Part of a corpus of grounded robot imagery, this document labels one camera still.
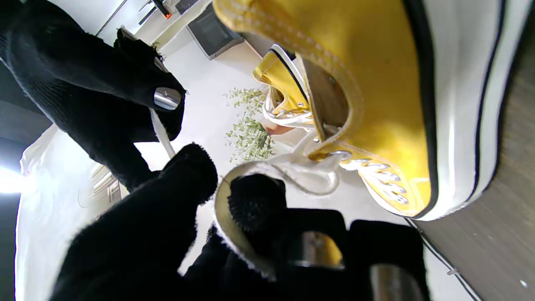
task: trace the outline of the shoe eyelet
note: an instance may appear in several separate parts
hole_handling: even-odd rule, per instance
[[[394,174],[394,173],[392,173],[390,171],[380,171],[379,174],[389,177],[389,180],[392,181],[392,182],[401,181],[401,178],[398,175],[396,175],[396,174]]]
[[[349,152],[349,151],[347,151],[347,150],[337,150],[336,152],[331,152],[331,153],[329,153],[328,156],[339,155],[339,154],[344,155],[343,158],[342,158],[342,161],[351,158],[351,156],[353,155],[351,152]]]
[[[397,194],[397,193],[395,193],[395,192],[393,192],[393,194],[395,195],[395,199],[394,199],[394,200],[395,200],[396,202],[398,202],[398,203],[400,203],[400,204],[403,204],[403,205],[406,205],[406,204],[409,203],[409,200],[407,200],[406,197],[404,197],[404,196],[402,196],[402,195],[400,195],[400,194]]]
[[[390,187],[390,188],[393,188],[393,190],[395,190],[394,192],[395,193],[407,193],[407,190],[405,190],[405,188],[397,185],[397,184],[394,184],[394,183],[386,183],[385,184],[386,186]]]
[[[384,163],[370,163],[368,164],[368,166],[372,167],[377,167],[378,169],[388,169],[390,168],[390,165],[388,164],[384,164]]]

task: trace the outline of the gloved hand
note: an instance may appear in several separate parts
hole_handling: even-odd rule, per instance
[[[180,300],[191,287],[178,268],[195,240],[199,204],[216,167],[185,146],[149,180],[73,240],[50,300]]]

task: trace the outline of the white rubber sole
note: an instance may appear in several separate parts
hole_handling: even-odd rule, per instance
[[[492,179],[501,103],[532,0],[422,2],[434,50],[439,194],[415,219],[430,221],[476,200]]]

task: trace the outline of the white wall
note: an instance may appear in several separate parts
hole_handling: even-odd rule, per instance
[[[96,34],[122,0],[49,0],[66,11],[86,32]]]

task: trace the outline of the person's arm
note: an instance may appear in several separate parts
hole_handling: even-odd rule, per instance
[[[85,33],[63,10],[48,1],[24,5],[10,33],[10,64],[47,72],[70,84],[112,94],[147,107],[157,87],[185,90],[170,73],[157,72]]]
[[[216,186],[208,154],[185,146],[158,178],[75,237],[51,300],[156,300],[185,293],[178,268],[195,240],[197,206]]]

